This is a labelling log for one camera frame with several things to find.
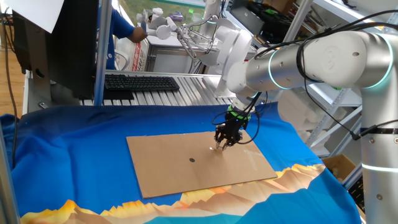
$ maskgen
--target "black cable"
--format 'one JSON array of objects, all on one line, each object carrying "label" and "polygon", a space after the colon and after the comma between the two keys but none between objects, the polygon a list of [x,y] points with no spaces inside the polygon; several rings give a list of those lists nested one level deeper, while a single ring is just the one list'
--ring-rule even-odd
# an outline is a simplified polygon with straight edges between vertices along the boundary
[{"label": "black cable", "polygon": [[251,138],[250,140],[248,140],[247,142],[237,142],[237,144],[249,144],[250,142],[252,142],[256,137],[257,137],[257,135],[259,134],[259,131],[260,131],[260,114],[256,111],[255,112],[255,114],[257,115],[257,131],[256,131],[256,133],[254,134],[254,136],[253,136],[253,138]]},{"label": "black cable", "polygon": [[[6,11],[4,12],[4,15],[3,15],[3,13],[1,14],[2,24],[5,23],[6,21],[8,21],[7,14],[6,14],[7,10],[8,10],[8,8],[7,8]],[[10,31],[11,31],[12,29],[11,29],[11,25],[10,25],[9,21],[7,22],[7,24],[9,25],[9,28],[10,28]],[[4,37],[7,39],[6,41],[8,41],[8,42],[10,43],[10,49],[15,53],[15,50],[12,48],[12,45],[11,45],[11,43],[12,43],[12,41],[11,41],[11,40],[12,40],[12,36],[11,36],[11,38],[9,37],[8,32],[7,32],[7,30],[6,30],[6,26],[3,26],[3,29],[4,29]]]},{"label": "black cable", "polygon": [[372,22],[369,24],[358,24],[358,25],[353,25],[351,27],[351,31],[358,31],[358,30],[363,30],[363,29],[367,29],[367,28],[371,28],[371,27],[378,27],[378,26],[384,26],[384,27],[390,27],[393,29],[397,29],[398,26],[394,25],[394,24],[389,24],[386,22]]},{"label": "black cable", "polygon": [[312,98],[312,96],[310,95],[310,93],[308,92],[308,89],[307,89],[307,80],[306,80],[306,79],[304,79],[304,88],[305,88],[305,92],[307,93],[308,97],[309,97],[319,108],[321,108],[333,121],[335,121],[336,123],[340,124],[341,127],[343,127],[345,130],[347,130],[351,135],[353,135],[353,134],[355,135],[354,132],[352,132],[349,128],[347,128],[346,126],[344,126],[343,124],[341,124],[336,118],[334,118],[329,112],[327,112],[326,109],[324,109],[321,105],[319,105],[318,102],[316,102],[316,101]]},{"label": "black cable", "polygon": [[358,20],[356,20],[356,21],[354,21],[354,22],[352,22],[350,24],[347,24],[347,25],[344,25],[344,26],[342,26],[340,28],[337,28],[336,31],[338,32],[340,30],[343,30],[343,29],[345,29],[347,27],[350,27],[350,26],[352,26],[354,24],[357,24],[359,22],[365,21],[366,19],[370,19],[370,18],[375,17],[375,16],[380,16],[380,15],[383,15],[383,14],[394,13],[394,12],[398,12],[398,10],[394,9],[394,10],[386,10],[386,11],[382,11],[382,12],[377,12],[377,13],[368,15],[368,16],[362,18],[362,19],[358,19]]},{"label": "black cable", "polygon": [[254,96],[254,98],[251,100],[250,104],[249,104],[245,109],[243,109],[242,111],[230,110],[230,111],[225,111],[225,112],[222,112],[222,113],[216,115],[216,116],[213,118],[213,120],[211,121],[211,124],[212,124],[212,125],[225,124],[225,122],[227,122],[227,121],[229,121],[229,120],[223,121],[223,122],[221,122],[221,123],[214,123],[214,120],[215,120],[216,118],[218,118],[219,116],[221,116],[221,115],[223,115],[223,114],[226,114],[226,113],[229,113],[229,112],[234,112],[234,113],[236,113],[237,115],[236,115],[235,117],[242,116],[243,119],[248,118],[248,115],[250,114],[250,111],[252,110],[253,106],[256,104],[256,101],[258,100],[258,98],[260,97],[260,95],[261,95],[261,92],[258,92],[258,93]]},{"label": "black cable", "polygon": [[[1,15],[1,24],[2,28],[4,30],[4,35],[6,34],[6,25],[4,24],[4,16],[0,12]],[[12,168],[15,168],[16,160],[15,160],[15,152],[16,152],[16,146],[17,146],[17,125],[18,125],[18,118],[17,118],[17,106],[15,104],[15,99],[14,95],[12,94],[12,87],[11,87],[11,79],[10,79],[10,70],[9,70],[9,65],[8,65],[8,47],[7,47],[7,39],[4,40],[5,42],[5,48],[6,48],[6,74],[7,74],[7,83],[8,83],[8,90],[10,92],[10,97],[12,101],[12,107],[14,108],[14,140],[13,140],[13,145],[12,145]]]},{"label": "black cable", "polygon": [[264,110],[264,108],[267,105],[267,101],[268,101],[268,91],[266,91],[266,102],[264,103],[264,106],[262,107],[262,109],[260,111],[258,111],[259,113],[261,113]]},{"label": "black cable", "polygon": [[278,47],[287,46],[287,45],[294,44],[294,43],[297,43],[297,42],[300,42],[300,41],[302,41],[302,40],[293,40],[293,41],[290,41],[290,42],[283,42],[283,43],[280,43],[280,44],[277,44],[277,45],[273,45],[272,47],[269,47],[269,48],[263,50],[262,52],[259,52],[258,54],[256,54],[254,56],[254,59],[257,60],[259,57],[262,57],[266,53],[270,52],[271,50],[275,50]]}]

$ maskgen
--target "blue cloth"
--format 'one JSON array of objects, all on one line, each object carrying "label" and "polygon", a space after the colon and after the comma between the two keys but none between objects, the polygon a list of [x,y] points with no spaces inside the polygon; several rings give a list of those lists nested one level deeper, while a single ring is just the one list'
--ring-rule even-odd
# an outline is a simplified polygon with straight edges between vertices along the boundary
[{"label": "blue cloth", "polygon": [[129,37],[133,32],[134,27],[130,25],[130,23],[128,23],[123,17],[121,17],[117,10],[112,9],[111,27],[109,30],[108,55],[106,56],[106,69],[115,69],[113,35],[119,39],[122,39]]},{"label": "blue cloth", "polygon": [[[18,124],[17,165],[12,171],[20,215],[59,209],[67,200],[96,213],[137,200],[172,205],[181,194],[142,198],[126,137],[214,131],[210,121],[226,109],[227,106],[62,106],[25,115]],[[250,136],[256,132],[256,125],[256,118],[250,120]],[[3,131],[7,135],[12,130]],[[294,164],[322,163],[294,128],[279,118],[277,104],[264,112],[254,142],[275,171]],[[290,209],[294,210],[293,215],[286,215]],[[264,223],[262,220],[267,218],[270,223],[300,223],[294,214],[303,218],[301,223],[360,223],[353,199],[328,170],[308,189],[272,195],[240,218],[157,217],[150,223]]]},{"label": "blue cloth", "polygon": [[12,145],[14,144],[14,116],[11,114],[5,114],[0,116],[0,123],[4,135],[4,142],[7,149],[7,158],[10,170],[12,170]]}]

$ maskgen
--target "white paper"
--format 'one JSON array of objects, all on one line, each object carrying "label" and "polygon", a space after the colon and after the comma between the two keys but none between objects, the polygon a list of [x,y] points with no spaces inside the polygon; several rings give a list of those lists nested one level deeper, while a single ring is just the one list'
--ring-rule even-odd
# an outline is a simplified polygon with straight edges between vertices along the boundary
[{"label": "white paper", "polygon": [[5,0],[5,3],[26,19],[52,33],[61,12],[63,0]]}]

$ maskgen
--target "metal shelf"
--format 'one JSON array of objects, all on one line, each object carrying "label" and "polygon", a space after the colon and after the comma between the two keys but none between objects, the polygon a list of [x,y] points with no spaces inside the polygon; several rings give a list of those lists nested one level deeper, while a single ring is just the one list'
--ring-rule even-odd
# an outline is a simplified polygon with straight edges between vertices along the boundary
[{"label": "metal shelf", "polygon": [[[324,107],[328,108],[338,96],[338,90],[326,83],[311,84],[307,87],[308,92],[321,103]],[[344,97],[340,106],[360,106],[362,105],[362,98],[358,96],[353,90],[348,90],[347,95]]]},{"label": "metal shelf", "polygon": [[[348,7],[342,6],[341,4],[335,3],[331,0],[313,0],[313,2],[322,8],[330,11],[331,13],[335,14],[336,16],[344,19],[347,22],[354,22],[358,19],[362,19],[365,16],[370,15],[362,9],[350,9]],[[377,18],[366,19],[364,22],[385,22]],[[369,32],[380,32],[381,30],[378,28],[369,28],[367,29]]]}]

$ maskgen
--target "white robotic arm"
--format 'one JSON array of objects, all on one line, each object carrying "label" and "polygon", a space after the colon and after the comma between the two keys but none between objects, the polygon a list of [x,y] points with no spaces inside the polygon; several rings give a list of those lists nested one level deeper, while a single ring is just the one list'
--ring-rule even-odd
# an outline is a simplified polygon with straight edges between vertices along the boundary
[{"label": "white robotic arm", "polygon": [[[367,223],[397,223],[397,48],[397,36],[346,31],[311,40],[304,47],[303,58],[297,57],[299,44],[291,44],[247,63],[236,63],[227,79],[229,90],[237,94],[229,107],[235,112],[228,114],[239,115],[258,92],[304,86],[304,78],[307,83],[323,81],[335,87],[360,88],[363,128],[358,136],[362,144]],[[305,75],[299,72],[303,66]],[[228,124],[239,120],[236,118],[226,118],[223,126],[217,126],[216,132],[221,136],[216,135],[217,145],[224,139],[229,141],[240,127],[247,125]]]},{"label": "white robotic arm", "polygon": [[152,19],[150,23],[147,23],[146,19],[148,18],[147,10],[145,9],[143,14],[137,14],[137,20],[143,23],[147,23],[145,27],[145,31],[148,35],[158,37],[160,40],[165,40],[170,37],[172,32],[177,30],[177,26],[174,21],[170,17],[162,17],[163,10],[161,8],[153,8],[152,9]]}]

